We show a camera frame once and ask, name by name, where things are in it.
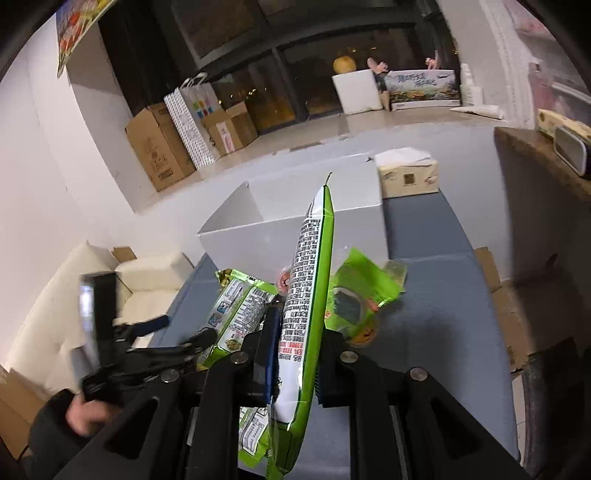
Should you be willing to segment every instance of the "nutrition label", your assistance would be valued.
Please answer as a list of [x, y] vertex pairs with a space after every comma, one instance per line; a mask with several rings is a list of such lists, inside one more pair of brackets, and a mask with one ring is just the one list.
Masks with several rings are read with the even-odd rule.
[[232, 305], [234, 305], [236, 299], [242, 295], [245, 286], [246, 284], [243, 281], [233, 278], [224, 289], [217, 302], [213, 305], [213, 309], [209, 313], [209, 320], [207, 322], [218, 332], [224, 327], [232, 312]]
[[259, 440], [267, 428], [269, 418], [267, 417], [266, 408], [257, 408], [252, 420], [246, 426], [244, 434], [242, 435], [242, 448], [251, 455], [256, 454]]
[[301, 362], [314, 287], [322, 220], [307, 218], [301, 228], [291, 268], [290, 290], [283, 310], [279, 359]]
[[240, 350], [244, 337], [256, 330], [265, 305], [274, 297], [272, 293], [252, 287], [228, 324], [228, 328], [220, 337], [217, 346], [226, 352]]
[[238, 420], [238, 450], [242, 448], [242, 436], [248, 424], [254, 415], [253, 409], [250, 407], [240, 407], [240, 416]]

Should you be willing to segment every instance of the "poster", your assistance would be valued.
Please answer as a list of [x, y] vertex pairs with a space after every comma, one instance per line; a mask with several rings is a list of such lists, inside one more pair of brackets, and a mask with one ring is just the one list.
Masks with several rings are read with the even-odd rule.
[[88, 29], [117, 0], [68, 0], [57, 11], [58, 65], [57, 76]]
[[453, 70], [397, 70], [388, 72], [384, 80], [393, 110], [460, 105]]

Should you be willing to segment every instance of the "cardboard box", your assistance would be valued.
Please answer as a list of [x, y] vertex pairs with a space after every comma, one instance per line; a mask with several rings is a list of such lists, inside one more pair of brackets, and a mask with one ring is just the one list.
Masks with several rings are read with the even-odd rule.
[[27, 445], [31, 424], [44, 403], [18, 374], [0, 367], [0, 436], [14, 458]]
[[365, 155], [289, 168], [242, 183], [198, 236], [218, 268], [237, 268], [275, 283], [291, 265], [301, 224], [328, 174], [335, 212], [332, 270], [359, 248], [377, 265], [388, 261], [378, 169]]
[[125, 132], [158, 192], [195, 171], [164, 102], [144, 108], [130, 120]]
[[252, 142], [258, 133], [246, 110], [246, 103], [240, 102], [228, 110], [219, 109], [203, 118], [220, 155], [240, 150]]
[[534, 353], [532, 342], [519, 321], [519, 316], [513, 310], [511, 298], [505, 287], [492, 294], [492, 301], [505, 339], [511, 372], [514, 372], [523, 367], [529, 354]]
[[502, 286], [495, 260], [487, 247], [474, 250], [476, 259], [491, 292], [496, 317], [505, 340], [511, 372], [523, 367], [527, 356], [534, 352], [532, 341], [515, 311], [507, 289]]
[[374, 160], [384, 199], [439, 191], [439, 164], [427, 152], [394, 148], [376, 154]]
[[115, 247], [111, 250], [111, 255], [113, 255], [119, 263], [137, 259], [131, 247]]
[[491, 293], [496, 292], [502, 287], [502, 284], [501, 279], [499, 278], [499, 272], [496, 269], [495, 260], [492, 258], [491, 251], [488, 250], [488, 247], [480, 247], [474, 250], [474, 254], [476, 255], [478, 263], [482, 267], [482, 272], [484, 273], [484, 278], [486, 280], [486, 284], [488, 285], [489, 291]]

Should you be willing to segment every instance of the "gray table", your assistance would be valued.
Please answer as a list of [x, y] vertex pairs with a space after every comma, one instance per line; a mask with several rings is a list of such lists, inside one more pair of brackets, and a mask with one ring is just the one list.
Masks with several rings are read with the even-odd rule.
[[[384, 201], [390, 258], [408, 265], [406, 293], [364, 353], [398, 371], [421, 366], [518, 458], [509, 360], [472, 247], [440, 193]], [[205, 324], [219, 288], [204, 257], [151, 345], [175, 345]], [[265, 462], [256, 470], [264, 475]], [[349, 478], [347, 408], [314, 400], [291, 480]]]

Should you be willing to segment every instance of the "white foam box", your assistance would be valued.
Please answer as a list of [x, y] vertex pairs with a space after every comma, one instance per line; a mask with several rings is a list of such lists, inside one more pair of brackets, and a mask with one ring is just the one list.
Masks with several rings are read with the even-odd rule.
[[341, 73], [333, 75], [332, 79], [345, 114], [354, 115], [383, 108], [371, 70]]
[[216, 266], [275, 283], [293, 261], [304, 216], [328, 174], [335, 211], [331, 270], [357, 247], [388, 260], [378, 169], [373, 161], [325, 161], [242, 183], [197, 234]]

